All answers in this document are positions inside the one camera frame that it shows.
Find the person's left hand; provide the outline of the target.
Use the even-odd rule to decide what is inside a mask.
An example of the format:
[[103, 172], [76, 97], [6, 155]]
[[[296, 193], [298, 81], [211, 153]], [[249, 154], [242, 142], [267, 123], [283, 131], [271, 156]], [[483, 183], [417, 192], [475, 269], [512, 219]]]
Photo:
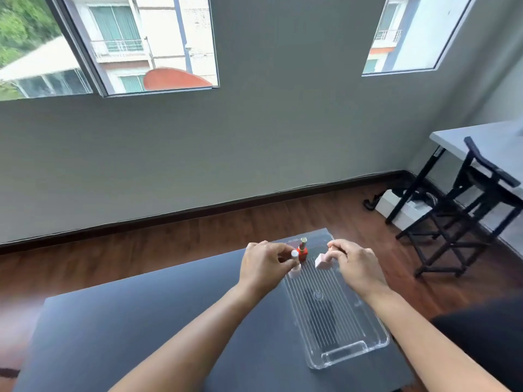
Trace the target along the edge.
[[239, 289], [253, 301], [260, 301], [287, 275], [275, 272], [276, 259], [291, 259], [292, 250], [286, 243], [249, 243], [239, 270]]

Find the person's right hand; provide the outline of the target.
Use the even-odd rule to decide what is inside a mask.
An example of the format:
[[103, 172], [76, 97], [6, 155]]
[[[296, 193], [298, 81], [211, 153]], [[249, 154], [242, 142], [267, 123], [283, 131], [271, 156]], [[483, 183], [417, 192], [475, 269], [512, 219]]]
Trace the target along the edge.
[[347, 253], [347, 264], [339, 266], [345, 282], [367, 303], [373, 298], [390, 292], [375, 253], [349, 240], [334, 239], [328, 250]]

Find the person's left forearm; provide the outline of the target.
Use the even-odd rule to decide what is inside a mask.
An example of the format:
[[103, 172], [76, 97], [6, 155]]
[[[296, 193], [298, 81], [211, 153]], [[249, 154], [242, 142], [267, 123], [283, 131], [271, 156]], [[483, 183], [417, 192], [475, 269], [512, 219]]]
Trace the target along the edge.
[[197, 392], [241, 322], [267, 292], [237, 283], [108, 392]]

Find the person's right forearm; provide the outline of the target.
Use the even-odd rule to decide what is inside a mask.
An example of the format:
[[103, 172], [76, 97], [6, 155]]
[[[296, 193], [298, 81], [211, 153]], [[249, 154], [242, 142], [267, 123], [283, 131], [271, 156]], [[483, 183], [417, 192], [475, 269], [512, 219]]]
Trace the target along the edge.
[[389, 328], [428, 392], [510, 392], [393, 290], [382, 287], [362, 297]]

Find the clear plastic ribbed tray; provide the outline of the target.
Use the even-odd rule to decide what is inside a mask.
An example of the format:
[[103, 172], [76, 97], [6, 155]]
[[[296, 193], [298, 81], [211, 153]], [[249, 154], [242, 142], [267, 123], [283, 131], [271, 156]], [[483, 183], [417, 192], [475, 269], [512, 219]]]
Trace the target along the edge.
[[284, 278], [294, 321], [311, 369], [325, 369], [389, 345], [390, 335], [374, 311], [345, 282], [338, 263], [316, 268], [315, 261], [333, 239], [327, 229], [287, 238], [308, 250], [299, 271]]

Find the white box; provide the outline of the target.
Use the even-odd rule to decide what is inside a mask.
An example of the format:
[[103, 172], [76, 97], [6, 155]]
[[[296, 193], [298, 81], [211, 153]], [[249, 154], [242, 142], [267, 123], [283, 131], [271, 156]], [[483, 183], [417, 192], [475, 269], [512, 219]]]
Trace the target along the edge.
[[[400, 199], [400, 197], [393, 193], [392, 189], [386, 190], [379, 199], [375, 210], [383, 217], [387, 218], [394, 210], [395, 206], [399, 203]], [[403, 231], [432, 209], [433, 207], [424, 201], [409, 200], [398, 212], [392, 221], [392, 224], [399, 230]]]

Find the black baseboard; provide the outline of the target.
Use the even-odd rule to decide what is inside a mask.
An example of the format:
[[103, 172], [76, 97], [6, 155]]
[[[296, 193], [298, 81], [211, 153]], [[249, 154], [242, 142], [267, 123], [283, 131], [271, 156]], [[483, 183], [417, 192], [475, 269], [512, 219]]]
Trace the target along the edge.
[[88, 228], [57, 232], [54, 234], [26, 238], [8, 243], [0, 243], [0, 256], [21, 251], [36, 250], [61, 244], [74, 243], [82, 240], [94, 239], [144, 228], [151, 228], [168, 223], [176, 223], [195, 218], [215, 216], [237, 210], [244, 210], [257, 206], [330, 193], [333, 191], [346, 190], [378, 183], [390, 183], [396, 180], [411, 180], [414, 177], [415, 174], [406, 169], [372, 173], [360, 177], [337, 180], [329, 183], [306, 185], [291, 190], [278, 191], [255, 197], [228, 201], [220, 204], [200, 206], [192, 209], [141, 217], [117, 223], [106, 223]]

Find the black folding stand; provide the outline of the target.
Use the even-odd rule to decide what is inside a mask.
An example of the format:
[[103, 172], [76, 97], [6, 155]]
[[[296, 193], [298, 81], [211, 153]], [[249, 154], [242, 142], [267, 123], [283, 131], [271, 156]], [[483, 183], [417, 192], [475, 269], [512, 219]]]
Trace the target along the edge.
[[[396, 235], [396, 239], [408, 237], [418, 254], [421, 265], [414, 272], [415, 278], [424, 273], [453, 273], [460, 278], [523, 212], [523, 198], [502, 186], [504, 183], [515, 189], [521, 182], [483, 156], [472, 137], [465, 137], [464, 143], [468, 152], [451, 190], [425, 215]], [[443, 212], [472, 187], [479, 189], [481, 194], [471, 204], [450, 213]], [[463, 240], [499, 204], [512, 207], [500, 224], [481, 240]], [[418, 236], [432, 240], [441, 237], [444, 243], [428, 258], [415, 239]]]

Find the person's black trouser leg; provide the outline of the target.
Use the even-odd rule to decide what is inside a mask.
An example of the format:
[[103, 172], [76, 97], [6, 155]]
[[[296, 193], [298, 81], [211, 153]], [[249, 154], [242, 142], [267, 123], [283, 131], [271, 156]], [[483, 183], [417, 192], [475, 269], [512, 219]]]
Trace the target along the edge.
[[523, 293], [435, 316], [431, 323], [512, 392], [523, 392]]

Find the white table with black legs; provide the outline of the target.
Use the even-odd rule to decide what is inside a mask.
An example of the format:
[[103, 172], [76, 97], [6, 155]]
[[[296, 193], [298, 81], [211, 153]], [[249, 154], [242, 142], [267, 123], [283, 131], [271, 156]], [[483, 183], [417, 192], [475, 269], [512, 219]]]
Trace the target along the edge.
[[466, 137], [471, 137], [483, 158], [513, 177], [514, 187], [507, 182], [503, 182], [502, 185], [523, 199], [523, 117], [513, 121], [434, 131], [429, 139], [437, 145], [437, 148], [386, 218], [387, 224], [394, 221], [409, 197], [422, 185], [428, 172], [445, 152], [453, 154], [460, 160], [466, 158], [468, 153]]

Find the small window with grey frame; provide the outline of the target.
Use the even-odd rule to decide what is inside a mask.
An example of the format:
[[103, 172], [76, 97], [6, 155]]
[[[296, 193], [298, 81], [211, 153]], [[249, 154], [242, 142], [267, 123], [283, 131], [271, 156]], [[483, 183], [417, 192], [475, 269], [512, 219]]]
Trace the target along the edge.
[[363, 76], [436, 69], [474, 0], [386, 0]]

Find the large window with grey frame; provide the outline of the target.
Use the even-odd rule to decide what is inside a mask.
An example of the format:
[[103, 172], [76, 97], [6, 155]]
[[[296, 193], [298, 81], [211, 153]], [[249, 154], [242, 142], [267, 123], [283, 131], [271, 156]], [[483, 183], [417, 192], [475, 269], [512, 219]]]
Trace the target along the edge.
[[[149, 71], [197, 78], [167, 89], [218, 87], [209, 0], [63, 2], [108, 95], [153, 91]], [[93, 93], [46, 0], [0, 0], [0, 101]]]

